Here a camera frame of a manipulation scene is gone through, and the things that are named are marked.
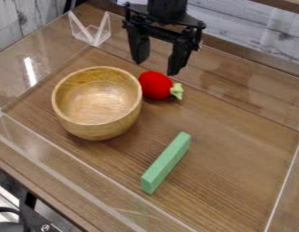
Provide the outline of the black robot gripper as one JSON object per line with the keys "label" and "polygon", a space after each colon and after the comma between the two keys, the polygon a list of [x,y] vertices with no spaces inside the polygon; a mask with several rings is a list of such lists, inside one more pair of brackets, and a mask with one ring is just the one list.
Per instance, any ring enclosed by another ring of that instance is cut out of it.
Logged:
{"label": "black robot gripper", "polygon": [[169,76],[177,75],[188,64],[192,52],[189,41],[201,41],[201,31],[206,25],[188,14],[188,0],[148,0],[145,5],[126,2],[125,30],[133,61],[141,64],[149,58],[149,35],[164,41],[172,41],[173,51],[168,59]]}

